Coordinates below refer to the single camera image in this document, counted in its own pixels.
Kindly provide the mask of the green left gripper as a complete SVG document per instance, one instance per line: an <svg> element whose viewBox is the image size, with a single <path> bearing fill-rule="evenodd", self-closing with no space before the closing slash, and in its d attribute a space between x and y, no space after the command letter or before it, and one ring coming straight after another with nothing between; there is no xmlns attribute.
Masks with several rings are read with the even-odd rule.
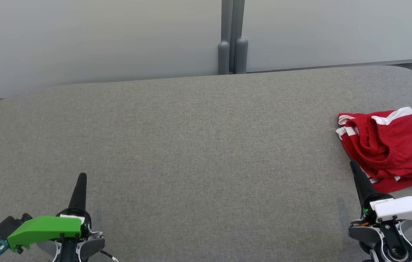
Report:
<svg viewBox="0 0 412 262"><path fill-rule="evenodd" d="M88 237L92 226L86 211L87 174L82 172L76 181L68 208L56 216L39 216L24 222L8 238L12 252L30 248L31 244L65 238Z"/></svg>

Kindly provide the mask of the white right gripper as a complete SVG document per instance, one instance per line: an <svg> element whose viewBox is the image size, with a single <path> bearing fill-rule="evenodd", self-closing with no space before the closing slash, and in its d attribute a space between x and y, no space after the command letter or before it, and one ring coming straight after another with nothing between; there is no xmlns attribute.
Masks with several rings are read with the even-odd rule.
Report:
<svg viewBox="0 0 412 262"><path fill-rule="evenodd" d="M378 192L372 185L372 182L362 170L361 166L354 161L350 161L350 167L356 186L356 192L361 207L364 206L365 200L372 194ZM367 201L368 209L374 212L376 223L387 222L390 220L409 219L412 220L412 196L402 198L387 198L375 201Z"/></svg>

